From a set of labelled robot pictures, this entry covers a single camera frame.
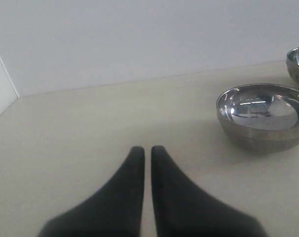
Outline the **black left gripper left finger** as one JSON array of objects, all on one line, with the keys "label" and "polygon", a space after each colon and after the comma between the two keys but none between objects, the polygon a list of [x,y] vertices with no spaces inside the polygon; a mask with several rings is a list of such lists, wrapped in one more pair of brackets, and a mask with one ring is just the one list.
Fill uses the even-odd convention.
[{"label": "black left gripper left finger", "polygon": [[49,220],[41,237],[138,237],[144,198],[145,152],[132,147],[111,179],[84,202]]}]

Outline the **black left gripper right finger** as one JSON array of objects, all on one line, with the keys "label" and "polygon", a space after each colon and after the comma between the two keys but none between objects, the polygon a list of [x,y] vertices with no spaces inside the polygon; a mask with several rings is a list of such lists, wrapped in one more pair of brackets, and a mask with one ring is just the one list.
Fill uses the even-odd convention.
[{"label": "black left gripper right finger", "polygon": [[265,237],[254,217],[191,181],[163,146],[151,149],[151,189],[159,237]]}]

